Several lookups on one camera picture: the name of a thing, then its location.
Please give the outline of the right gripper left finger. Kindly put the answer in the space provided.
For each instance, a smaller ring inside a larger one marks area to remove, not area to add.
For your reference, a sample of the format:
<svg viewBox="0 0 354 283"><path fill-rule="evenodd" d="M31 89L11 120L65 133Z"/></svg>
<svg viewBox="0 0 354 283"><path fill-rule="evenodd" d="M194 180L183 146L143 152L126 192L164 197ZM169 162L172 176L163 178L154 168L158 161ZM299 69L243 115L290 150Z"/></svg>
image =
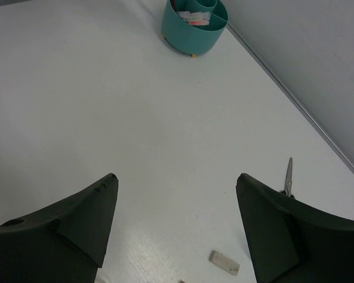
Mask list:
<svg viewBox="0 0 354 283"><path fill-rule="evenodd" d="M94 282L106 255L118 188L110 173L0 225L0 282Z"/></svg>

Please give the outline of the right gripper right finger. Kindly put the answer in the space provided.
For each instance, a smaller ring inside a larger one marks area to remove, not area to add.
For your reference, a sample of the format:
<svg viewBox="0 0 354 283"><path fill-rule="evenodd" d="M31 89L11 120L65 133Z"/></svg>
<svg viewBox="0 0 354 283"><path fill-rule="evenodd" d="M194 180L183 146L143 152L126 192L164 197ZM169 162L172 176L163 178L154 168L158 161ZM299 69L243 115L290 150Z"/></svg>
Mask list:
<svg viewBox="0 0 354 283"><path fill-rule="evenodd" d="M354 221L243 173L238 206L257 282L354 282Z"/></svg>

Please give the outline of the pink pen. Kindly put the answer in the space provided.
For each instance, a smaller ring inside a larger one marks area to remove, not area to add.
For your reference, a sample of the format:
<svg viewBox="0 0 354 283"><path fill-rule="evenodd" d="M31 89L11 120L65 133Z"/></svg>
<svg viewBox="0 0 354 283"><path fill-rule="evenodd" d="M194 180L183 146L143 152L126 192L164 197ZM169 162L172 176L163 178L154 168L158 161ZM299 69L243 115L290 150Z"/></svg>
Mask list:
<svg viewBox="0 0 354 283"><path fill-rule="evenodd" d="M189 12L189 11L178 11L177 14L183 18L191 21L198 21L203 19L210 19L210 12Z"/></svg>

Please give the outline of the orange red pen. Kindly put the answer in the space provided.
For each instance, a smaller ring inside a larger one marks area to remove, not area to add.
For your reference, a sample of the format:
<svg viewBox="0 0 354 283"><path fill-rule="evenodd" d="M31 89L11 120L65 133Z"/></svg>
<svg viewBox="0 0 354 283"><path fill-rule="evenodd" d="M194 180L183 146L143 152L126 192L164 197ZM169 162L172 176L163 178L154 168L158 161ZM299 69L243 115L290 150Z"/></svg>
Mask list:
<svg viewBox="0 0 354 283"><path fill-rule="evenodd" d="M193 26L207 26L209 25L209 20L208 19L197 19L197 20L187 20L187 23L189 25L193 25Z"/></svg>

